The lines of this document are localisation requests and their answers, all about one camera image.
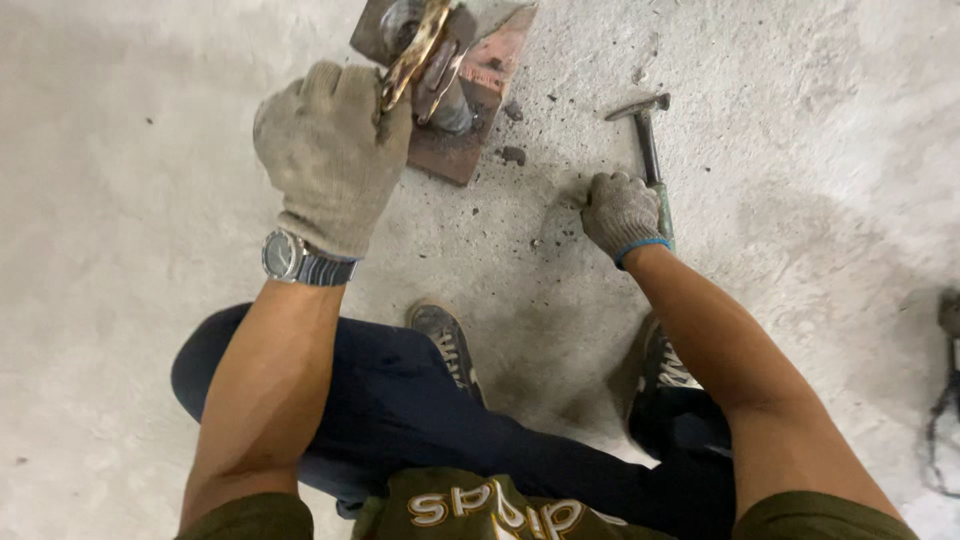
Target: metal watch strap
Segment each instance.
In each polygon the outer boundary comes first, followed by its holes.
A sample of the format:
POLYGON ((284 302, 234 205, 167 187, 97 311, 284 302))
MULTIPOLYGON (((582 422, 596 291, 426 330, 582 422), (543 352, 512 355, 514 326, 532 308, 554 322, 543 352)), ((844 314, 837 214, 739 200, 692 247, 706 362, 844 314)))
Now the metal watch strap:
POLYGON ((308 285, 337 286, 353 279, 356 260, 333 260, 332 258, 306 255, 297 274, 297 281, 308 285))

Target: watch face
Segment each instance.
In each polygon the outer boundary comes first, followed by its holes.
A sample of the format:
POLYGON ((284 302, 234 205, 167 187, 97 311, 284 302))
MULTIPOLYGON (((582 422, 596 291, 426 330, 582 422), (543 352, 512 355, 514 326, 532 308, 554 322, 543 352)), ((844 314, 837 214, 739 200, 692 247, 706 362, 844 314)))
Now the watch face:
POLYGON ((293 270, 293 239, 283 231, 274 231, 263 244, 263 269, 275 280, 289 278, 293 270))

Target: blue glove cuff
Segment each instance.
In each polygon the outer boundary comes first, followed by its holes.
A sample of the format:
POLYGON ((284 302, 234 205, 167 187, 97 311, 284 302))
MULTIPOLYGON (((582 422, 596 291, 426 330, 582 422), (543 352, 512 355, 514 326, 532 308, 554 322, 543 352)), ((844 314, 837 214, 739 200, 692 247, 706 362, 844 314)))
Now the blue glove cuff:
POLYGON ((632 244, 627 244, 620 251, 616 252, 616 257, 613 258, 613 264, 616 264, 617 269, 626 271, 627 269, 623 267, 623 257, 630 253, 630 251, 634 248, 648 246, 650 244, 662 244, 666 246, 666 249, 670 249, 670 243, 663 238, 647 238, 645 240, 638 240, 632 244))

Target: dark pants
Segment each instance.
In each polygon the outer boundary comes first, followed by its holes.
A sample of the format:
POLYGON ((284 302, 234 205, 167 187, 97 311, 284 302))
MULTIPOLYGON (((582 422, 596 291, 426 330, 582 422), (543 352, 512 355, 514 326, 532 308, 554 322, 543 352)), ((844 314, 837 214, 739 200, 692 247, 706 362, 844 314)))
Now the dark pants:
MULTIPOLYGON (((196 420, 206 390, 249 304, 204 321, 173 367, 177 399, 196 420)), ((300 481, 337 498, 353 517, 391 474, 446 466, 510 475, 528 496, 576 499, 600 512, 682 539, 729 539, 730 433, 703 391, 661 390, 635 403, 631 436, 661 465, 648 469, 570 439, 528 430, 457 389, 433 342, 408 329, 341 318, 333 382, 300 481)))

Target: work glove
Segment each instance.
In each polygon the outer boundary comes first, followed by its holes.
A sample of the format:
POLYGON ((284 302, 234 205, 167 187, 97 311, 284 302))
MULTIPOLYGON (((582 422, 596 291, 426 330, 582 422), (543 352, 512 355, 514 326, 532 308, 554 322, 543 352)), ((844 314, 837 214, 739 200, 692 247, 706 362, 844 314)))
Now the work glove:
POLYGON ((630 250, 647 244, 670 244, 657 231, 657 192, 624 173, 593 177, 587 207, 580 212, 584 233, 623 270, 630 250))
POLYGON ((282 229, 338 258, 359 259, 407 161, 409 96, 380 113, 369 67, 316 63, 260 105, 253 147, 283 192, 282 229))

